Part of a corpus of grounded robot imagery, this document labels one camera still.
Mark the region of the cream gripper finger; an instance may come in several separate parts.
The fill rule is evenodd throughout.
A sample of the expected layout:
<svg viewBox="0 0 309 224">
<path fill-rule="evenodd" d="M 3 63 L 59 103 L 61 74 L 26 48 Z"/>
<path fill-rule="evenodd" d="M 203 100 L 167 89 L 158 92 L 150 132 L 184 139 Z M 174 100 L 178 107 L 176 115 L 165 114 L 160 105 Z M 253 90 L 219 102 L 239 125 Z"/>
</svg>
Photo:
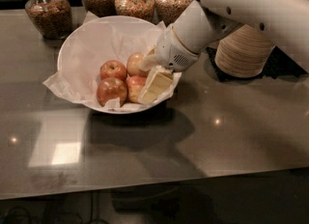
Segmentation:
<svg viewBox="0 0 309 224">
<path fill-rule="evenodd" d="M 159 62 L 155 56 L 155 50 L 152 48 L 140 61 L 138 67 L 142 71 L 149 71 L 158 65 Z"/>
</svg>

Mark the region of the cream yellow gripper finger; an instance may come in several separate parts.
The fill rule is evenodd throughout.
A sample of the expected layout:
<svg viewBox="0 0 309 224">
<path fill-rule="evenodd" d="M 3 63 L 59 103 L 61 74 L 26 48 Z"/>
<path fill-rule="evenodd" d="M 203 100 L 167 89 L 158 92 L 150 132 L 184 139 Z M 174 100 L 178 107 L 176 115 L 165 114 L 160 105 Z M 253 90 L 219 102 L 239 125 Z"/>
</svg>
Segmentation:
<svg viewBox="0 0 309 224">
<path fill-rule="evenodd" d="M 146 84 L 142 88 L 138 100 L 142 104 L 154 102 L 173 83 L 173 73 L 164 67 L 154 67 L 151 69 Z"/>
</svg>

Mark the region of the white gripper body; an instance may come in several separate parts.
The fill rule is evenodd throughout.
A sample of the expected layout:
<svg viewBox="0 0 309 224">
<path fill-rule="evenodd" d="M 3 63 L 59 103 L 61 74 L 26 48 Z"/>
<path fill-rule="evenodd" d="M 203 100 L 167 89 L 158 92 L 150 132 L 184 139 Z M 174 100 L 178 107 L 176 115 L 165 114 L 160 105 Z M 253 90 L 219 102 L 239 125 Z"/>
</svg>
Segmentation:
<svg viewBox="0 0 309 224">
<path fill-rule="evenodd" d="M 188 70 L 200 57 L 182 44 L 172 25 L 158 38 L 154 55 L 161 66 L 176 72 Z"/>
</svg>

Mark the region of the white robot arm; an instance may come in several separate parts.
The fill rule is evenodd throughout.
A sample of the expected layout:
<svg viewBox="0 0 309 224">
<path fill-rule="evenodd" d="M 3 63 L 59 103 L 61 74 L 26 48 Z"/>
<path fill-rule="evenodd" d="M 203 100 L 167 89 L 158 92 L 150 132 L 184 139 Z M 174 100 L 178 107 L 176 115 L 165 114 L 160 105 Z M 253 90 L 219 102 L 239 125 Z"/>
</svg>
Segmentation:
<svg viewBox="0 0 309 224">
<path fill-rule="evenodd" d="M 139 65 L 150 74 L 138 100 L 152 103 L 171 88 L 172 73 L 189 69 L 212 42 L 247 24 L 303 69 L 309 65 L 307 0 L 196 0 L 157 40 Z"/>
</svg>

